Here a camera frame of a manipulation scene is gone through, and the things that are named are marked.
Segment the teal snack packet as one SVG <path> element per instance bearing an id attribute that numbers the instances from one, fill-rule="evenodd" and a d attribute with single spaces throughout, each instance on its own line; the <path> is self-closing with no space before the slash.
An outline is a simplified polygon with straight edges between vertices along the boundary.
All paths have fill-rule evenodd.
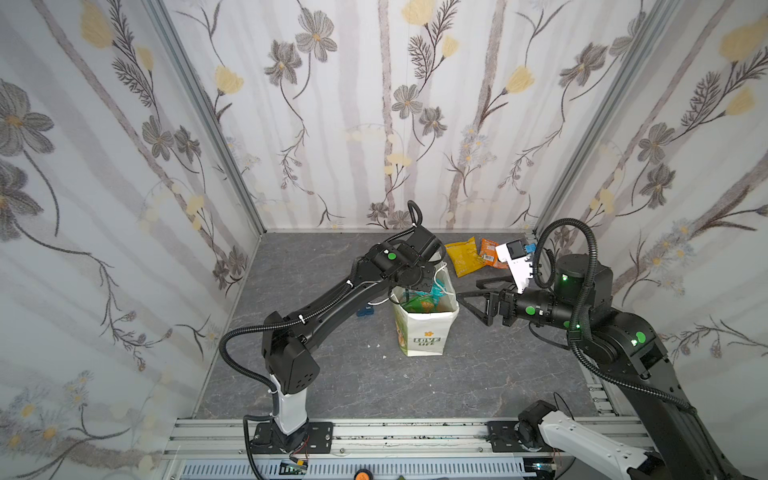
<path id="1" fill-rule="evenodd" d="M 443 283 L 440 281 L 435 281 L 431 287 L 431 289 L 428 292 L 417 292 L 413 290 L 406 290 L 404 299 L 401 301 L 402 304 L 405 302 L 413 299 L 418 298 L 421 296 L 432 296 L 436 301 L 440 302 L 440 300 L 447 295 L 453 295 L 454 292 L 449 290 Z"/>

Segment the yellow snack packet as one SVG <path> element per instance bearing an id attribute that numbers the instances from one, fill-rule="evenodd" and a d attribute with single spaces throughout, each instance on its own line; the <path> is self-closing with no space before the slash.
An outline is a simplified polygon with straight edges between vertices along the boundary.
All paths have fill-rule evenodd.
<path id="1" fill-rule="evenodd" d="M 484 258 L 478 253 L 474 237 L 466 241 L 446 244 L 445 248 L 458 278 L 474 273 L 486 266 Z"/>

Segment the orange snack packet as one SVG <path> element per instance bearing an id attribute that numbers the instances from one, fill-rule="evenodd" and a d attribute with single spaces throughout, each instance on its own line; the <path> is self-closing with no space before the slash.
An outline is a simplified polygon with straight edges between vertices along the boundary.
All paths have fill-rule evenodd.
<path id="1" fill-rule="evenodd" d="M 479 254 L 486 266 L 496 269 L 507 269 L 507 264 L 500 260 L 497 254 L 496 247 L 498 245 L 498 242 L 483 238 L 481 240 Z"/>

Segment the white green paper bag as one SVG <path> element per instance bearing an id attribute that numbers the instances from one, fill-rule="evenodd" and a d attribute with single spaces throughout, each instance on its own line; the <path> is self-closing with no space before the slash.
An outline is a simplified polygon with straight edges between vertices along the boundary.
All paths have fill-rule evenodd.
<path id="1" fill-rule="evenodd" d="M 451 327 L 459 314 L 457 294 L 451 283 L 448 265 L 445 261 L 437 264 L 435 281 L 440 281 L 453 295 L 444 296 L 438 311 L 432 314 L 410 314 L 402 307 L 405 291 L 401 287 L 394 288 L 387 300 L 369 302 L 366 306 L 374 308 L 381 304 L 391 304 L 393 307 L 398 345 L 408 357 L 441 356 L 444 353 Z"/>

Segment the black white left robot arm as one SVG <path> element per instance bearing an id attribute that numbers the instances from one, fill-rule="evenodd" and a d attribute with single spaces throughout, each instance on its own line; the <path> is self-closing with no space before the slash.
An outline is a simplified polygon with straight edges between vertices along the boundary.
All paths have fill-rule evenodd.
<path id="1" fill-rule="evenodd" d="M 320 373 L 312 353 L 323 341 L 383 294 L 391 296 L 396 288 L 424 293 L 432 289 L 437 264 L 446 250 L 423 226 L 417 203 L 410 200 L 407 208 L 411 226 L 356 258 L 349 274 L 326 293 L 286 316 L 273 312 L 262 324 L 233 329 L 220 339 L 221 359 L 237 373 L 268 388 L 272 396 L 270 415 L 246 415 L 244 421 L 266 423 L 278 450 L 294 452 L 309 439 L 307 389 Z M 241 365 L 228 351 L 231 340 L 248 334 L 262 336 L 265 375 Z"/>

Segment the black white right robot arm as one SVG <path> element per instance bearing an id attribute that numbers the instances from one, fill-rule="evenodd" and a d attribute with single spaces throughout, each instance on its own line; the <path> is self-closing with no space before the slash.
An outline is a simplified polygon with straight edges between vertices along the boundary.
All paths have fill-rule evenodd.
<path id="1" fill-rule="evenodd" d="M 563 349 L 623 393 L 654 445 L 625 446 L 539 400 L 518 416 L 522 447 L 559 450 L 611 479 L 743 478 L 690 403 L 654 327 L 614 308 L 613 272 L 599 262 L 586 223 L 559 219 L 534 246 L 513 241 L 495 250 L 509 275 L 479 282 L 459 303 L 487 326 L 500 316 L 506 326 L 524 320 L 563 330 Z"/>

